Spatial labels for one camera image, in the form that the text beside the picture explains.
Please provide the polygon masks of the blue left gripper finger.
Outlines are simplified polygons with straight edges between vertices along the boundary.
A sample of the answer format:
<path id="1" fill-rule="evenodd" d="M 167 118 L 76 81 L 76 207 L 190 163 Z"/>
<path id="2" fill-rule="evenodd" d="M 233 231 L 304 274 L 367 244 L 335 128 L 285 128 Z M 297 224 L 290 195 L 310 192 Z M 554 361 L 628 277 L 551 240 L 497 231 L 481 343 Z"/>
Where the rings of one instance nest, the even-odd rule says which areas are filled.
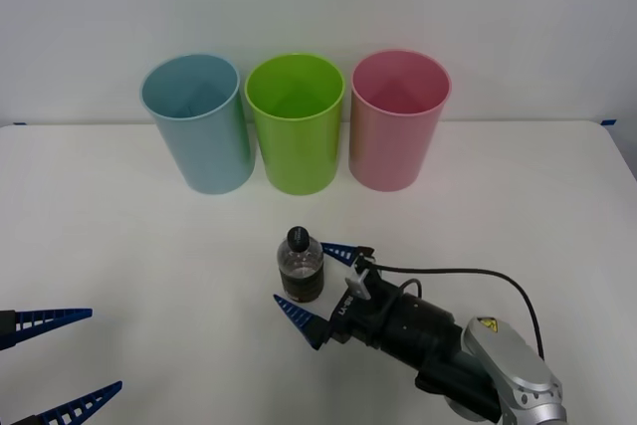
<path id="1" fill-rule="evenodd" d="M 1 312 L 0 348 L 8 349 L 51 330 L 88 319 L 92 309 L 54 309 Z"/>
<path id="2" fill-rule="evenodd" d="M 101 410 L 122 389 L 118 381 L 45 412 L 30 415 L 12 425 L 82 425 Z"/>

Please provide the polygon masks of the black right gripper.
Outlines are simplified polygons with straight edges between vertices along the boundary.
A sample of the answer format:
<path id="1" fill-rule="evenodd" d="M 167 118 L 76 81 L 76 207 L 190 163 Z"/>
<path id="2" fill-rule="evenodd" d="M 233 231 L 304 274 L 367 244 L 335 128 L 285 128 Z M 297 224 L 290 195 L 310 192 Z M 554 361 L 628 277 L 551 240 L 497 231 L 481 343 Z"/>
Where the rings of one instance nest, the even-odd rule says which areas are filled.
<path id="1" fill-rule="evenodd" d="M 368 246 L 322 242 L 321 247 L 325 255 L 349 267 L 359 257 L 372 259 L 374 255 L 374 249 Z M 329 340 L 329 333 L 340 343 L 355 337 L 365 344 L 379 344 L 389 311 L 399 298 L 398 287 L 385 281 L 375 270 L 367 273 L 362 284 L 369 298 L 362 299 L 355 290 L 347 287 L 329 322 L 278 295 L 273 298 L 314 350 L 319 350 Z"/>

